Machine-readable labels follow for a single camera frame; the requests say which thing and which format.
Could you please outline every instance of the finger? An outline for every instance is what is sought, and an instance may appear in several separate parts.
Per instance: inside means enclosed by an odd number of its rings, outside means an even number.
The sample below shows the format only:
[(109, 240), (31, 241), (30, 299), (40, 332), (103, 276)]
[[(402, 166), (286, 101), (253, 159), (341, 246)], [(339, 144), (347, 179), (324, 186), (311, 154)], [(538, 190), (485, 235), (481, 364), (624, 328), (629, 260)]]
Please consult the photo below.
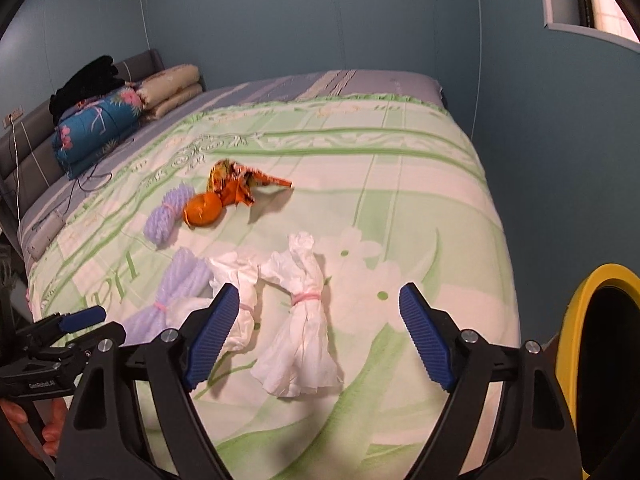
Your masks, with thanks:
[(10, 421), (16, 424), (25, 424), (27, 422), (27, 414), (24, 410), (18, 406), (15, 402), (10, 400), (0, 399), (0, 407), (4, 412), (4, 416)]
[(51, 401), (51, 421), (42, 430), (42, 437), (47, 442), (60, 439), (68, 409), (65, 399), (53, 399)]
[(68, 409), (66, 407), (65, 399), (52, 399), (51, 401), (51, 422), (57, 426), (64, 426), (66, 414)]
[(46, 442), (60, 440), (60, 436), (62, 436), (62, 428), (58, 426), (45, 426), (44, 430), (42, 430), (42, 437)]
[(47, 442), (42, 446), (42, 449), (49, 456), (57, 456), (58, 455), (58, 447), (60, 446), (60, 441), (57, 440), (55, 442)]

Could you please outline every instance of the yellow container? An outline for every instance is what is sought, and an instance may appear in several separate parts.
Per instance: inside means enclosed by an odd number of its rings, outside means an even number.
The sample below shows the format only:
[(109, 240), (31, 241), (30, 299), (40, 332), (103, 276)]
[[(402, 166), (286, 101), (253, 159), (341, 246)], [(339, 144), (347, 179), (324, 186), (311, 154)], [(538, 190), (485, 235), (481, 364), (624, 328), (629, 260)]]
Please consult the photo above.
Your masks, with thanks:
[[(623, 371), (625, 369), (629, 370), (628, 367), (624, 368), (625, 365), (621, 363), (624, 360), (624, 356), (616, 356), (615, 351), (620, 348), (619, 341), (640, 338), (640, 333), (636, 334), (635, 332), (638, 322), (640, 322), (638, 321), (640, 316), (638, 316), (637, 309), (640, 309), (640, 279), (626, 267), (607, 264), (594, 270), (580, 284), (564, 315), (562, 330), (558, 339), (556, 376), (564, 393), (579, 440), (582, 422), (578, 419), (578, 395), (581, 396), (581, 399), (590, 395), (585, 391), (585, 388), (587, 388), (585, 384), (588, 384), (592, 389), (596, 385), (598, 388), (602, 388), (598, 393), (598, 400), (590, 404), (590, 408), (592, 408), (594, 405), (602, 403), (603, 391), (606, 391), (609, 387), (614, 388), (612, 384), (607, 383), (612, 374), (616, 373), (615, 370), (609, 370), (609, 364), (613, 368), (618, 368), (618, 372), (620, 367), (622, 367)], [(587, 323), (589, 328), (585, 326), (588, 312), (591, 316)], [(594, 340), (589, 342), (588, 345), (585, 330), (591, 332), (589, 337)], [(586, 366), (583, 369), (580, 368), (581, 352), (590, 356), (590, 368)], [(634, 368), (636, 368), (636, 364), (640, 368), (640, 360), (633, 361)], [(578, 375), (580, 373), (583, 373), (581, 378), (582, 386), (580, 387), (583, 391), (578, 392)], [(602, 373), (602, 380), (599, 380), (600, 373)], [(620, 393), (620, 391), (624, 393), (625, 389), (624, 386), (622, 388), (619, 387), (616, 394)], [(628, 403), (633, 403), (633, 399), (628, 399), (628, 401)], [(606, 411), (612, 413), (618, 408), (618, 406), (612, 405)], [(592, 433), (592, 436), (586, 438), (593, 443), (594, 440), (599, 438), (597, 434), (593, 436), (594, 433), (598, 433), (598, 431), (594, 431), (594, 428), (597, 428), (597, 424), (594, 425), (593, 421), (602, 415), (597, 413), (592, 415), (588, 423), (583, 422), (585, 423), (584, 426), (588, 426), (589, 432)], [(583, 438), (583, 442), (580, 443), (582, 467), (584, 469), (582, 475), (585, 479), (589, 477), (590, 472), (593, 472), (595, 467), (593, 460), (596, 460), (591, 457), (593, 453), (588, 453), (583, 449), (583, 446), (589, 447), (589, 444), (584, 443), (586, 438)], [(600, 454), (602, 455), (602, 449), (612, 445), (613, 437), (609, 435), (601, 438), (608, 439), (607, 442), (598, 443), (601, 448), (599, 451), (601, 451)]]

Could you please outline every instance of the bed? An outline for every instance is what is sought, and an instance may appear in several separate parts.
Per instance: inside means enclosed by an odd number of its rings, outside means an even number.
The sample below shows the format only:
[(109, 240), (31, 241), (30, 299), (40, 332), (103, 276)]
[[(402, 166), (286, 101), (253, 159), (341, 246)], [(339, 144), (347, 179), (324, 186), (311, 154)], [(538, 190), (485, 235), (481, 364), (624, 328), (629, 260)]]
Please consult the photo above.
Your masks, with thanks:
[[(206, 91), (100, 162), (101, 176), (82, 186), (97, 190), (76, 187), (69, 200), (73, 183), (62, 170), (53, 182), (21, 189), (29, 199), (19, 235), (13, 195), (5, 195), (0, 222), (18, 249), (49, 211), (67, 209), (41, 260), (23, 251), (33, 317), (101, 304), (109, 320), (124, 320), (154, 302), (180, 247), (196, 256), (236, 246), (282, 251), (287, 235), (308, 231), (328, 277), (322, 303), (343, 387), (282, 400), (252, 377), (290, 307), (283, 290), (264, 285), (250, 346), (219, 359), (194, 403), (235, 478), (404, 478), (446, 394), (428, 379), (399, 318), (400, 286), (415, 282), (433, 306), (490, 342), (517, 346), (520, 336), (482, 165), (437, 90), (417, 74), (337, 70)], [(142, 235), (151, 210), (181, 182), (204, 190), (210, 168), (226, 157), (294, 189), (257, 192), (254, 206), (228, 208), (210, 228), (181, 225), (156, 249)], [(172, 470), (150, 391), (141, 384), (139, 393), (156, 460)], [(482, 461), (498, 400), (495, 385), (465, 468)]]

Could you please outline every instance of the wire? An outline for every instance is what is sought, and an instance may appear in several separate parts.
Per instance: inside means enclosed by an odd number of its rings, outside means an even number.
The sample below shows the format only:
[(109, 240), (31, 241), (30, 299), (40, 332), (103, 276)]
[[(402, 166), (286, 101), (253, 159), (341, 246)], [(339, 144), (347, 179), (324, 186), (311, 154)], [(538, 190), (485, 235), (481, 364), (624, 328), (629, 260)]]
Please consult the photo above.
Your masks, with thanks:
[(14, 117), (11, 114), (9, 114), (9, 120), (11, 121), (11, 131), (14, 136), (15, 182), (16, 182), (15, 206), (18, 209), (18, 244), (22, 245), (22, 237), (20, 236), (20, 166), (18, 165), (18, 143), (15, 140)]
[[(61, 215), (64, 217), (64, 215), (66, 215), (66, 213), (69, 211), (69, 208), (71, 208), (71, 199), (73, 198), (74, 195), (74, 191), (76, 189), (76, 184), (78, 184), (78, 187), (84, 191), (85, 193), (92, 193), (94, 191), (98, 191), (99, 189), (102, 189), (104, 186), (106, 186), (108, 183), (110, 183), (111, 179), (113, 178), (113, 173), (108, 172), (108, 173), (103, 173), (103, 174), (98, 174), (98, 175), (94, 175), (95, 170), (98, 168), (98, 164), (94, 165), (94, 168), (92, 169), (91, 173), (88, 175), (88, 177), (84, 180), (85, 183), (87, 183), (89, 181), (89, 179), (91, 178), (102, 178), (105, 176), (108, 176), (109, 178), (107, 179), (107, 181), (103, 184), (100, 184), (100, 186), (94, 187), (93, 189), (85, 189), (84, 187), (82, 187), (82, 184), (80, 183), (80, 177), (76, 177), (74, 179), (74, 182), (71, 186), (71, 192), (69, 193), (69, 197), (66, 200), (66, 207), (65, 210), (61, 213)], [(33, 226), (31, 226), (31, 230), (35, 231), (40, 225), (42, 225), (42, 223), (49, 218), (49, 216), (51, 215), (51, 213), (53, 213), (56, 209), (58, 209), (64, 202), (65, 200), (61, 200), (60, 202), (58, 202), (55, 206), (53, 206), (51, 208), (51, 210), (44, 215), (40, 220), (38, 220)]]
[(40, 163), (38, 162), (38, 158), (36, 157), (36, 154), (33, 152), (33, 146), (31, 145), (31, 141), (29, 140), (29, 136), (27, 134), (27, 129), (24, 127), (24, 121), (22, 121), (20, 123), (20, 125), (22, 126), (22, 130), (24, 131), (24, 136), (27, 138), (27, 143), (29, 145), (29, 151), (31, 152), (31, 155), (33, 155), (33, 160), (36, 161), (36, 166), (40, 170), (40, 174), (42, 175), (42, 177), (44, 179), (44, 182), (47, 184), (47, 187), (51, 187), (51, 184), (47, 180), (47, 177), (44, 176), (44, 171), (42, 171), (42, 168), (40, 167)]
[(129, 65), (127, 64), (126, 61), (123, 61), (122, 64), (124, 65), (124, 68), (127, 69), (127, 74), (129, 74), (129, 82), (133, 83), (133, 79), (131, 77), (131, 71), (129, 70)]
[(478, 90), (476, 91), (476, 110), (474, 111), (474, 124), (471, 126), (471, 138), (470, 140), (474, 140), (474, 131), (476, 130), (476, 117), (478, 116), (478, 103), (480, 101), (480, 76), (482, 74), (482, 5), (481, 1), (478, 0), (478, 25), (479, 25), (479, 43), (480, 43), (480, 54), (478, 59)]

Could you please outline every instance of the white paper towel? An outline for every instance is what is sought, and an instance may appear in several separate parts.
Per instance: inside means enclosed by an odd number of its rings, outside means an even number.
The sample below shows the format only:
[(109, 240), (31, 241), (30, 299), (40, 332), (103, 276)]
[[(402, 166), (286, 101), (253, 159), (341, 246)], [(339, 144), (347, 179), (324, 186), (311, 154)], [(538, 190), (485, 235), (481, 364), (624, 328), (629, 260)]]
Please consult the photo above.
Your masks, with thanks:
[(324, 276), (312, 250), (313, 237), (289, 235), (289, 250), (272, 253), (260, 264), (260, 277), (292, 297), (289, 317), (251, 374), (273, 396), (314, 394), (338, 386), (337, 365), (328, 352), (327, 320), (320, 300)]
[(238, 289), (240, 296), (240, 310), (238, 317), (231, 327), (220, 355), (225, 352), (240, 352), (249, 344), (254, 331), (254, 309), (258, 303), (255, 284), (258, 281), (257, 262), (249, 259), (243, 251), (232, 251), (206, 258), (213, 279), (209, 285), (213, 294), (211, 298), (180, 298), (172, 302), (166, 312), (167, 325), (180, 328), (189, 314), (194, 310), (207, 308), (213, 298), (219, 293), (225, 283), (231, 283)]

